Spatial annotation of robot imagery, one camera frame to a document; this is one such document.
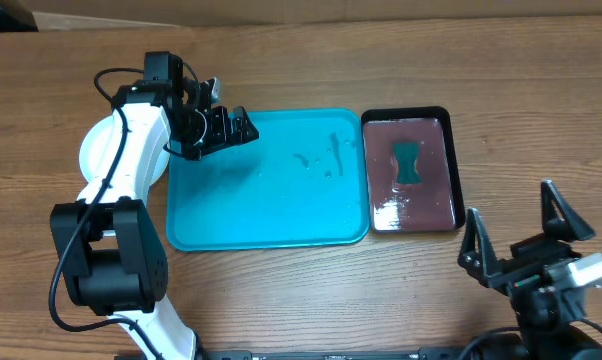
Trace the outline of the green sponge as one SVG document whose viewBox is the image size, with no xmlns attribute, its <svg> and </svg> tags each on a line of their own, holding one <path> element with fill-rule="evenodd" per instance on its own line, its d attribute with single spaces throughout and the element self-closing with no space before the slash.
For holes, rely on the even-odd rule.
<svg viewBox="0 0 602 360">
<path fill-rule="evenodd" d="M 415 142 L 395 143 L 392 146 L 396 162 L 396 183 L 399 185 L 416 185 L 421 183 L 417 171 L 419 145 Z"/>
</svg>

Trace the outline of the light blue plate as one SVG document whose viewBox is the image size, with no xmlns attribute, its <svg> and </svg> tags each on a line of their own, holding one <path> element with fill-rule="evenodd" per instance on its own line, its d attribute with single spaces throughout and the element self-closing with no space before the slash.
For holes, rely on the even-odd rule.
<svg viewBox="0 0 602 360">
<path fill-rule="evenodd" d="M 104 152 L 103 147 L 108 143 L 113 131 L 113 116 L 103 118 L 97 122 L 85 135 L 79 150 L 79 167 L 82 176 L 90 182 L 98 167 Z M 157 159 L 151 177 L 151 185 L 154 185 L 164 174 L 168 167 L 169 154 L 162 150 Z"/>
</svg>

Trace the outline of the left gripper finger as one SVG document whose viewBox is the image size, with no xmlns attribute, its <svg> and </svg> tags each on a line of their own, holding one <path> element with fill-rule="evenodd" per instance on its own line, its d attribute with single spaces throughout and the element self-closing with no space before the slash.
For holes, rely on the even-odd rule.
<svg viewBox="0 0 602 360">
<path fill-rule="evenodd" d="M 211 117 L 212 144 L 214 146 L 225 146 L 228 143 L 229 116 L 224 106 L 218 106 L 212 109 Z"/>
<path fill-rule="evenodd" d="M 231 144 L 243 145 L 259 138 L 259 131 L 242 106 L 233 109 Z"/>
</svg>

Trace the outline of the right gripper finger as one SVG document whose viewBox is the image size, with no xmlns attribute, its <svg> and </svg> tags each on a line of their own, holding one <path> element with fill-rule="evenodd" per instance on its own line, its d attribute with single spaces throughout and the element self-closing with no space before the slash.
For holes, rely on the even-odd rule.
<svg viewBox="0 0 602 360">
<path fill-rule="evenodd" d="M 482 286 L 499 287 L 498 281 L 503 275 L 502 264 L 496 257 L 483 219 L 476 208 L 468 209 L 457 263 Z"/>
<path fill-rule="evenodd" d="M 548 238 L 574 242 L 587 241 L 596 235 L 549 179 L 541 182 L 541 214 L 542 228 Z"/>
</svg>

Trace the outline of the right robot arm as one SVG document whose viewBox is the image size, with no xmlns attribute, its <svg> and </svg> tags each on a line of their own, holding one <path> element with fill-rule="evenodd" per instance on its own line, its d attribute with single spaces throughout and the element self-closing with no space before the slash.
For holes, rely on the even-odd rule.
<svg viewBox="0 0 602 360">
<path fill-rule="evenodd" d="M 462 359 L 602 359 L 602 326 L 585 306 L 587 290 L 602 285 L 602 253 L 572 247 L 595 231 L 553 181 L 541 182 L 540 199 L 541 233 L 511 245 L 508 259 L 497 257 L 479 211 L 467 212 L 457 263 L 506 296 L 517 323 L 475 336 Z"/>
</svg>

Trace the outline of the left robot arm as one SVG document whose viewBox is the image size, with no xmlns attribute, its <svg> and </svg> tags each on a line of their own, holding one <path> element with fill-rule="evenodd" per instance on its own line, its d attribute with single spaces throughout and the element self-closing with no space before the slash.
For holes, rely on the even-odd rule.
<svg viewBox="0 0 602 360">
<path fill-rule="evenodd" d="M 243 107 L 219 105 L 217 79 L 199 81 L 175 54 L 148 52 L 138 72 L 105 97 L 111 135 L 92 178 L 51 211 L 58 263 L 48 311 L 72 333 L 119 325 L 145 359 L 205 359 L 167 296 L 168 260 L 146 207 L 152 175 L 161 153 L 199 161 L 259 132 Z"/>
</svg>

